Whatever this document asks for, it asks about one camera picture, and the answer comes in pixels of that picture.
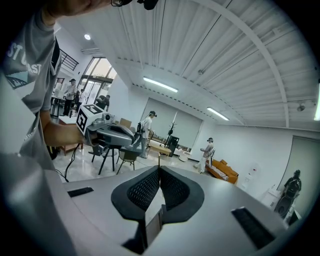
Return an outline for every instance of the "black mesh pad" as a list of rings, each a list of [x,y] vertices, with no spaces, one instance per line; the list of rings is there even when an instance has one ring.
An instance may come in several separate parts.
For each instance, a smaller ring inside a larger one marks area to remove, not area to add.
[[[144,222],[145,212],[161,184],[166,212],[162,223],[179,223],[190,219],[202,206],[205,194],[195,181],[169,168],[151,167],[149,170],[117,186],[111,201],[122,217]]]
[[[127,191],[129,200],[146,211],[159,189],[159,172],[153,171],[145,178],[131,186]]]
[[[160,168],[160,184],[167,210],[163,212],[162,224],[186,222],[205,200],[205,193],[198,183],[168,167]]]
[[[123,218],[144,222],[145,212],[160,187],[159,183],[158,166],[151,167],[117,186],[112,191],[111,201]]]
[[[179,178],[176,178],[167,170],[161,172],[161,189],[163,192],[167,211],[182,204],[189,196],[190,189]]]

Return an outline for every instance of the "white ceiling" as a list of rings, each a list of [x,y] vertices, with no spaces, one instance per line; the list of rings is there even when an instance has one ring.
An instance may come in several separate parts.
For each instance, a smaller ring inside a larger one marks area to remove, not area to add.
[[[68,20],[61,25],[71,34],[81,26],[79,39],[89,33],[122,80],[151,98],[223,125],[320,131],[318,64],[273,2],[159,0],[146,11],[133,1]]]

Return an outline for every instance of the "glass door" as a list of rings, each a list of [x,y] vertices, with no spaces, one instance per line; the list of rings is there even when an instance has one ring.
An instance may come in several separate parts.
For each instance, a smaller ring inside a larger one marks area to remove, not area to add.
[[[87,93],[87,98],[85,104],[94,104],[99,92],[101,82],[89,80],[85,87],[85,92]]]

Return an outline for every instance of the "black humanoid robot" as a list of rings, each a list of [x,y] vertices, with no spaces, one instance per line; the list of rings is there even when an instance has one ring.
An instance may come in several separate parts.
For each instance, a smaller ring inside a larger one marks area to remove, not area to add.
[[[279,213],[283,219],[286,217],[292,203],[301,191],[301,180],[299,176],[300,170],[296,170],[293,177],[287,180],[284,184],[282,196],[275,207],[274,211]]]

